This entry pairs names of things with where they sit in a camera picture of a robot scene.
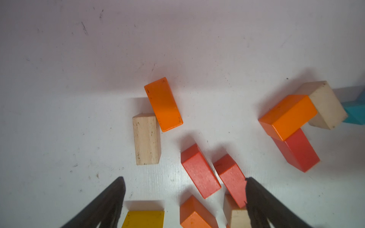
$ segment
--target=wood grain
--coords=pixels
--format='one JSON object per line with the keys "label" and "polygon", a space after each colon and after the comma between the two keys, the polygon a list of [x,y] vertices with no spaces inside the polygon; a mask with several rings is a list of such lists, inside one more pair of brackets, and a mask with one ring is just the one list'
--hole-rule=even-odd
{"label": "wood grain", "polygon": [[158,164],[161,157],[160,128],[154,113],[133,117],[137,165]]}

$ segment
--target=orange block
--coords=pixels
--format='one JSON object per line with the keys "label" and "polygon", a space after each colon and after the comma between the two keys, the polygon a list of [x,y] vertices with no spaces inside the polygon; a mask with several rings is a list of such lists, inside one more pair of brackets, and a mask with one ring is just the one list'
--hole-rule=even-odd
{"label": "orange block", "polygon": [[259,122],[269,136],[285,141],[316,114],[317,110],[309,96],[288,95]]}
{"label": "orange block", "polygon": [[146,85],[145,90],[163,132],[183,124],[183,119],[165,77]]}
{"label": "orange block", "polygon": [[180,225],[183,228],[218,228],[215,217],[194,196],[180,206]]}

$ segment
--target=stacked blocks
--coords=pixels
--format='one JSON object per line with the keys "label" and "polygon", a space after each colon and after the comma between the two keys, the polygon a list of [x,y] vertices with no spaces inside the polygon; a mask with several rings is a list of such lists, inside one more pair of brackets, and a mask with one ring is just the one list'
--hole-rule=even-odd
{"label": "stacked blocks", "polygon": [[[341,107],[338,108],[338,100],[329,89],[332,91],[324,82],[303,84],[297,94],[288,95],[259,119],[288,163],[303,172],[317,164],[319,158],[300,128],[314,117],[312,124],[316,126],[330,129],[338,124],[339,118],[331,118],[329,110],[341,110]],[[319,111],[308,95],[315,100]]]}
{"label": "stacked blocks", "polygon": [[224,196],[223,212],[230,228],[251,228],[251,220],[247,209],[239,208],[231,195]]}
{"label": "stacked blocks", "polygon": [[246,205],[246,178],[237,163],[226,154],[216,161],[214,168],[239,208]]}
{"label": "stacked blocks", "polygon": [[129,211],[122,228],[162,228],[164,211]]}
{"label": "stacked blocks", "polygon": [[215,217],[194,196],[180,206],[180,225],[183,228],[218,228]]}
{"label": "stacked blocks", "polygon": [[343,102],[342,106],[349,115],[344,123],[365,124],[365,90],[356,101]]}
{"label": "stacked blocks", "polygon": [[259,119],[266,133],[285,141],[317,114],[307,95],[288,95]]}
{"label": "stacked blocks", "polygon": [[133,117],[137,165],[158,164],[161,157],[160,128],[153,113]]}
{"label": "stacked blocks", "polygon": [[183,124],[166,78],[146,85],[145,90],[163,132]]}
{"label": "stacked blocks", "polygon": [[274,138],[273,140],[287,162],[302,172],[308,171],[320,161],[301,129],[285,141]]}
{"label": "stacked blocks", "polygon": [[197,144],[181,153],[181,164],[204,199],[221,188]]}
{"label": "stacked blocks", "polygon": [[332,130],[347,118],[327,81],[304,83],[294,94],[308,95],[316,107],[318,114],[308,122],[311,126]]}

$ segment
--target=stain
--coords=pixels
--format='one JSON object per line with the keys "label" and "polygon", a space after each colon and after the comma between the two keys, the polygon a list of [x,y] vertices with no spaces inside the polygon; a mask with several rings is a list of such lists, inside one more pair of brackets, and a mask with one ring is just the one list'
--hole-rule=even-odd
{"label": "stain", "polygon": [[88,34],[88,31],[86,30],[86,27],[85,27],[85,25],[84,25],[84,23],[83,22],[81,22],[81,24],[82,24],[82,28],[83,28],[83,30],[84,30],[84,33],[85,33],[85,35],[89,35]]}
{"label": "stain", "polygon": [[290,39],[290,37],[292,37],[292,35],[288,36],[284,42],[280,45],[280,48],[282,48],[284,46],[284,44],[286,44],[286,42]]}
{"label": "stain", "polygon": [[101,13],[100,13],[100,15],[99,15],[99,20],[100,21],[103,21],[103,12],[104,12],[104,10],[102,10]]}

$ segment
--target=yellow block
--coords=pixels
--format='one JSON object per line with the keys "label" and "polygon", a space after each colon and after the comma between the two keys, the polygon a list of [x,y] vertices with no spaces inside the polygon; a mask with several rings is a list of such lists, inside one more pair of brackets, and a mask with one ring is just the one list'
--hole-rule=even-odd
{"label": "yellow block", "polygon": [[129,211],[122,228],[162,228],[164,211]]}

